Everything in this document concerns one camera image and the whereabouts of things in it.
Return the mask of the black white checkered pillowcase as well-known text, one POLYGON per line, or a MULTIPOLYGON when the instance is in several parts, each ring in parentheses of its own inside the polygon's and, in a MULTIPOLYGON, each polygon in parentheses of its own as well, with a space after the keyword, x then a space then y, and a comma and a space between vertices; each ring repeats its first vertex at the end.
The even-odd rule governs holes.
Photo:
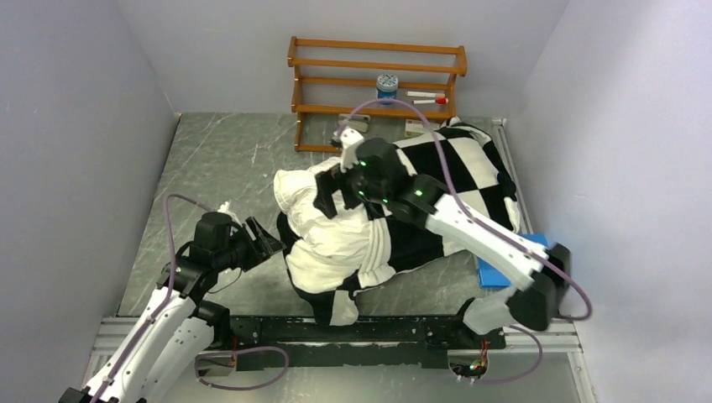
MULTIPOLYGON (((520 230, 516 186, 484 130, 450 118, 434 133, 397 141, 395 148, 410 175, 452 183, 462 202, 512 232, 520 230)), ((357 320, 358 293, 460 250, 426 229, 427 215, 420 209, 409 217, 383 203, 347 209, 336 191, 337 213, 325 216, 314 205, 317 175, 339 166, 333 157, 304 170, 279 170, 273 180, 288 277, 315 322, 326 327, 357 320)))

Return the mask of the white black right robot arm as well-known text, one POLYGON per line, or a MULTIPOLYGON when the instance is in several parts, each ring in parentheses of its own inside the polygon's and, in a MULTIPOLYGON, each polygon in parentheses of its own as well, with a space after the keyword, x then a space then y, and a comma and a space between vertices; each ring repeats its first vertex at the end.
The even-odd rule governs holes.
POLYGON ((505 296, 473 301, 463 319, 453 325, 453 337, 472 348, 487 332, 520 325, 546 331, 557 317, 566 292, 568 250, 561 244, 548 248, 513 233, 474 210, 458 196, 439 139, 434 141, 444 175, 410 175, 394 144, 364 139, 346 130, 332 138, 341 151, 338 165, 317 175, 314 206, 327 218, 337 214, 335 191, 344 206, 381 205, 400 221, 455 242, 495 267, 510 282, 505 296))

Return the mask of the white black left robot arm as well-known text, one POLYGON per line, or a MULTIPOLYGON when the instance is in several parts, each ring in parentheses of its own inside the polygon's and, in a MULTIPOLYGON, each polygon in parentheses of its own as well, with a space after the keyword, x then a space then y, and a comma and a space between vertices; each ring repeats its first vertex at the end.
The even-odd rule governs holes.
POLYGON ((223 212, 206 212, 193 239, 166 266, 144 313, 112 357, 62 402, 160 402, 181 373, 207 348, 236 348, 225 306, 206 300, 226 270, 251 270, 283 248, 249 217, 235 222, 223 212))

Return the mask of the white pillow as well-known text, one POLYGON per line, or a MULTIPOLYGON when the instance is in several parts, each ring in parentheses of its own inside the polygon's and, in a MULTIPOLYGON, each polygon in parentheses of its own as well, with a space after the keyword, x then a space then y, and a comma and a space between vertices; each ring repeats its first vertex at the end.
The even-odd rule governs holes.
POLYGON ((338 157, 304 169, 277 170, 273 192, 285 223, 278 226, 283 255, 304 249, 307 254, 336 264, 383 264, 390 257, 390 235, 385 220, 371 219, 365 207, 347 209, 340 192, 333 194, 337 215, 328 218, 314 207, 316 175, 340 167, 338 157))

